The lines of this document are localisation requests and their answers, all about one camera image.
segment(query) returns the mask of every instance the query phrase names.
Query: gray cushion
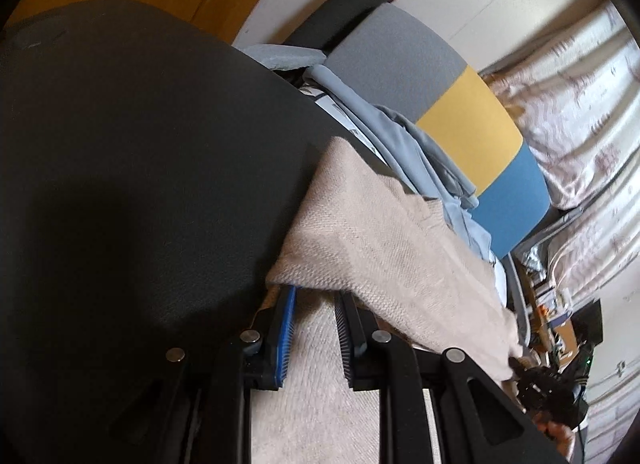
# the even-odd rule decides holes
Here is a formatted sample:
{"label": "gray cushion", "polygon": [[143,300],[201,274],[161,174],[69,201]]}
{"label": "gray cushion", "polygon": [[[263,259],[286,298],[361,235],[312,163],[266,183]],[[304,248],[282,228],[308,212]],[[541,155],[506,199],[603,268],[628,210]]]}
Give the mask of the gray cushion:
{"label": "gray cushion", "polygon": [[379,6],[324,64],[366,101],[413,123],[466,67],[447,42],[392,4]]}

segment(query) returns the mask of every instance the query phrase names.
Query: black armrest pad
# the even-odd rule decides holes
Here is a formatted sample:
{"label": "black armrest pad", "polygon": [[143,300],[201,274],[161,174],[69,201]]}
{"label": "black armrest pad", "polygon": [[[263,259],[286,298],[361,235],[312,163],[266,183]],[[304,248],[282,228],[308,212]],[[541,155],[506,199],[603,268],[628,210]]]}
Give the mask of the black armrest pad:
{"label": "black armrest pad", "polygon": [[330,51],[369,12],[388,1],[327,0],[284,41],[284,45]]}

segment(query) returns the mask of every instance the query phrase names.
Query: human hand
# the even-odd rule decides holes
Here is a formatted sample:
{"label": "human hand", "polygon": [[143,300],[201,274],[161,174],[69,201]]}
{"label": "human hand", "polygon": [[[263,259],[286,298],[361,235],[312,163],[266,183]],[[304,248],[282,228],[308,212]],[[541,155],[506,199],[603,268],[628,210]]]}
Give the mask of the human hand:
{"label": "human hand", "polygon": [[575,433],[571,428],[559,422],[546,420],[544,415],[540,413],[533,417],[533,422],[542,433],[545,433],[556,443],[558,453],[571,461],[575,449]]}

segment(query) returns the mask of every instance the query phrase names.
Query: blue plastic part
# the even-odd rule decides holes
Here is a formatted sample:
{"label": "blue plastic part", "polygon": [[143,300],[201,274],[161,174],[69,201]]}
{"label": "blue plastic part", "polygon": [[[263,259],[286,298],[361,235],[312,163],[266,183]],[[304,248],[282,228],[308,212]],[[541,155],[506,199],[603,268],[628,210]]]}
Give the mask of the blue plastic part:
{"label": "blue plastic part", "polygon": [[293,336],[293,309],[296,303],[296,288],[290,285],[285,292],[289,293],[289,296],[282,314],[282,326],[276,349],[276,384],[278,387],[282,386],[284,378],[287,377],[291,338]]}

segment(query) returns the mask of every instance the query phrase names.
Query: black cable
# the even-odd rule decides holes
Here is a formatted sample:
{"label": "black cable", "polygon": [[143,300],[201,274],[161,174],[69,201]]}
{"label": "black cable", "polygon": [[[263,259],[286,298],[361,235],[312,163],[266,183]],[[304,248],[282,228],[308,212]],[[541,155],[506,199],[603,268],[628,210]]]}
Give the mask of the black cable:
{"label": "black cable", "polygon": [[[580,394],[578,394],[578,400],[582,399],[582,396],[584,395],[585,391],[587,390],[586,388],[586,383],[582,386],[582,390],[580,391]],[[580,425],[582,423],[578,424],[578,439],[580,439],[580,452],[582,453],[582,464],[584,464],[584,440],[582,439],[582,429],[580,428]]]}
{"label": "black cable", "polygon": [[580,452],[582,453],[582,464],[584,464],[584,441],[582,440],[582,430],[578,425],[578,439],[580,439]]}

